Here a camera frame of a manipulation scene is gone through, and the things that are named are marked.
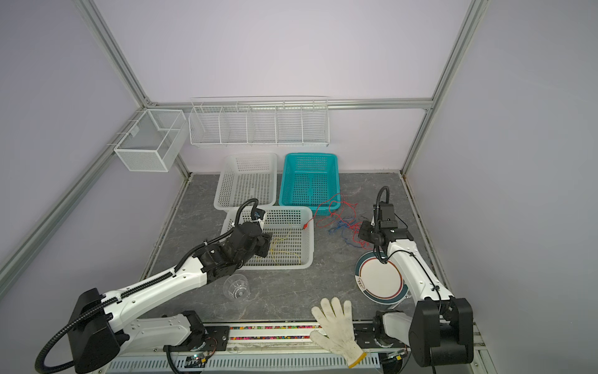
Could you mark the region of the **clear plastic cup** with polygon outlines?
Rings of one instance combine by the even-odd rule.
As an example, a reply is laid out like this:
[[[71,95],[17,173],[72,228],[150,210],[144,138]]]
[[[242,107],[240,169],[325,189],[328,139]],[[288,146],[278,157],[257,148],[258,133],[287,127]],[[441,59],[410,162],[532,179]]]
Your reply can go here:
[[[250,294],[249,279],[243,274],[233,274],[225,280],[223,285],[224,296],[236,302],[246,300]]]

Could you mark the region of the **front white plastic basket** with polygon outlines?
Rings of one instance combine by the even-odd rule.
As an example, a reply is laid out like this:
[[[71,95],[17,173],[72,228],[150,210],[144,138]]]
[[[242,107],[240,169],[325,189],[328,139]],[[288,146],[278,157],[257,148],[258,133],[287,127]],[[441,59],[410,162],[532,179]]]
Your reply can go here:
[[[266,258],[254,256],[243,268],[247,271],[304,270],[314,257],[313,219],[308,207],[270,206],[266,211],[264,231],[272,235]]]

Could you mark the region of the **white mesh wall box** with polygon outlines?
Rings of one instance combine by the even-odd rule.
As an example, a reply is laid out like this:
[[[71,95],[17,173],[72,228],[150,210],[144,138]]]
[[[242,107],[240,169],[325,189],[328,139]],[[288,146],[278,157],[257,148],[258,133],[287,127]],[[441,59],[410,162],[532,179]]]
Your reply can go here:
[[[115,146],[129,171],[168,172],[188,137],[182,110],[146,109]]]

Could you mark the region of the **teal plastic basket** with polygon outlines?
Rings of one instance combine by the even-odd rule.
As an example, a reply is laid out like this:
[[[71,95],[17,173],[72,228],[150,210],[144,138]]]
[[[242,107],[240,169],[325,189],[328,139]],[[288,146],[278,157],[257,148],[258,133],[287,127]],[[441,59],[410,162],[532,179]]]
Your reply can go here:
[[[308,207],[328,216],[340,208],[338,158],[335,154],[291,153],[284,159],[280,206]]]

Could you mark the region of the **white knit work glove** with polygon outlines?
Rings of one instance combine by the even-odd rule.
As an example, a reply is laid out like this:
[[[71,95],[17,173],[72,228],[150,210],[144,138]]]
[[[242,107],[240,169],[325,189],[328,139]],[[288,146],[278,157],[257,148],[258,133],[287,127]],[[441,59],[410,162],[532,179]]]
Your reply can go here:
[[[313,330],[310,339],[317,346],[342,356],[349,369],[353,369],[365,357],[366,353],[356,342],[353,325],[353,308],[350,300],[341,302],[338,297],[322,299],[320,306],[311,308],[311,314],[321,327]]]

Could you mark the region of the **rear white plastic basket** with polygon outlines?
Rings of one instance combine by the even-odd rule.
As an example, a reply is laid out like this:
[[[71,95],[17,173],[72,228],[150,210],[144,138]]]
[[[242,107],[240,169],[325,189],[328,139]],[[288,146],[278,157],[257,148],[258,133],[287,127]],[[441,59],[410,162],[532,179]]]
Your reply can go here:
[[[238,208],[248,199],[262,206],[277,200],[278,158],[274,153],[233,154],[224,158],[213,206],[217,210]]]

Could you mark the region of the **aluminium frame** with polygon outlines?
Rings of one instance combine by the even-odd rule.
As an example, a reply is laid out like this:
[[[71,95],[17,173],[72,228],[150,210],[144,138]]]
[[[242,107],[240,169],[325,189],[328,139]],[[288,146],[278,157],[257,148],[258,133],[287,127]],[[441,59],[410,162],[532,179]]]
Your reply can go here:
[[[135,78],[132,68],[126,62],[126,58],[119,49],[107,23],[100,14],[97,5],[92,1],[75,1],[73,3],[80,13],[85,25],[97,40],[100,48],[107,54],[107,57],[125,86],[132,93],[139,108],[125,122],[121,131],[116,133],[116,142],[124,140],[127,131],[132,129],[135,120],[141,118],[142,114],[149,110],[183,109],[183,104],[174,103],[153,103],[143,93],[140,83]],[[309,108],[320,104],[327,106],[330,110],[381,110],[381,109],[422,109],[427,112],[422,122],[427,126],[431,121],[431,111],[438,107],[442,100],[449,82],[460,64],[467,47],[469,46],[473,33],[481,21],[488,3],[486,1],[472,1],[459,34],[453,47],[448,62],[442,72],[439,84],[431,98],[376,98],[376,99],[342,99],[330,100],[324,97],[288,97],[280,100],[271,99],[260,101],[251,97],[245,101],[225,101],[225,107],[247,106],[250,109],[298,109]],[[19,278],[31,265],[37,255],[46,246],[52,236],[60,229],[64,221],[76,209],[81,200],[87,195],[98,179],[105,173],[110,164],[115,160],[115,148],[112,145],[106,146],[93,162],[87,167],[78,179],[65,191],[65,193],[32,227],[31,231],[24,237],[23,241],[16,248],[14,254],[3,261],[1,267],[1,295],[6,296],[10,289],[18,282]]]

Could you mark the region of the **white plastic basket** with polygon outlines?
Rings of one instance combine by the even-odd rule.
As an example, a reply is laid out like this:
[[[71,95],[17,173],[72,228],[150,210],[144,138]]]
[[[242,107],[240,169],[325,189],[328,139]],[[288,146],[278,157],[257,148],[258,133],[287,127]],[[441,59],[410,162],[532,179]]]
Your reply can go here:
[[[224,158],[213,206],[217,210],[238,208],[248,199],[262,206],[277,200],[278,158],[274,153],[233,154]]]
[[[266,258],[254,256],[243,268],[247,271],[304,270],[314,257],[313,219],[308,207],[270,206],[266,211],[264,231],[272,235]]]

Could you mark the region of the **white plate green rim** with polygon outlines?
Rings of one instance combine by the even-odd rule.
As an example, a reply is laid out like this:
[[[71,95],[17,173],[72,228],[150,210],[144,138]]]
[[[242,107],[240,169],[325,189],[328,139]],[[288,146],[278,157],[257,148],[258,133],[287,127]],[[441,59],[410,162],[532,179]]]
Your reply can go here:
[[[392,263],[381,263],[373,252],[356,262],[354,277],[363,295],[380,305],[398,305],[410,293],[403,275]]]

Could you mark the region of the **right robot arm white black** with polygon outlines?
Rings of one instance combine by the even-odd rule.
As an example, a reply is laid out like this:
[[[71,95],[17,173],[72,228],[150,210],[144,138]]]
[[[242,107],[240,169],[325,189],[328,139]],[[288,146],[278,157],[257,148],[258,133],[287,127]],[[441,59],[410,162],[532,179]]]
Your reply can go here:
[[[358,237],[373,245],[372,255],[381,265],[399,273],[400,290],[392,297],[410,293],[415,308],[411,316],[399,311],[378,313],[378,336],[406,344],[421,367],[470,364],[474,358],[472,306],[455,297],[434,275],[408,227],[399,226],[402,220],[389,199],[389,187],[384,185],[373,204],[373,217],[361,223]]]

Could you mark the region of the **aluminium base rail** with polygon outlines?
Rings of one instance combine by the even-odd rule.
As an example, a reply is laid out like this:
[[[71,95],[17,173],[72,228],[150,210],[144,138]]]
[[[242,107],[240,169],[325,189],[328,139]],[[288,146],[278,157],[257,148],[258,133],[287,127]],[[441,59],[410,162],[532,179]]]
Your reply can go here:
[[[386,324],[392,322],[389,316],[376,316],[373,321],[354,322],[354,337],[357,344],[364,350],[415,348],[406,341],[391,335]],[[440,338],[443,344],[456,342],[457,346],[466,343],[473,349],[484,347],[481,335],[476,328],[472,336],[461,342],[460,333],[455,332],[450,324],[441,321]],[[106,351],[107,358],[98,358],[97,366],[105,366],[118,355],[132,355],[141,352],[190,352],[206,361],[216,352],[246,352],[259,350],[303,350],[324,349],[317,346],[310,339],[310,333],[318,331],[325,335],[316,322],[301,322],[293,324],[225,324],[205,326],[196,314],[183,313],[176,316],[134,319],[123,328],[113,330],[110,324],[100,319],[99,322],[89,322],[85,333],[89,335],[87,342],[91,344],[91,353],[98,355]]]

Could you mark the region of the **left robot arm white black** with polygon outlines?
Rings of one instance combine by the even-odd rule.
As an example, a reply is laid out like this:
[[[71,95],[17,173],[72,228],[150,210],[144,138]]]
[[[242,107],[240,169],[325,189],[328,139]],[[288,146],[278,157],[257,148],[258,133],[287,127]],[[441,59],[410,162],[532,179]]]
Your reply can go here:
[[[248,199],[238,207],[230,230],[190,249],[175,266],[105,294],[96,288],[82,293],[67,325],[40,350],[36,372],[73,368],[91,373],[130,351],[161,347],[170,355],[216,343],[194,311],[151,319],[143,314],[231,276],[252,257],[267,257],[272,236],[264,230],[265,216],[258,199]]]

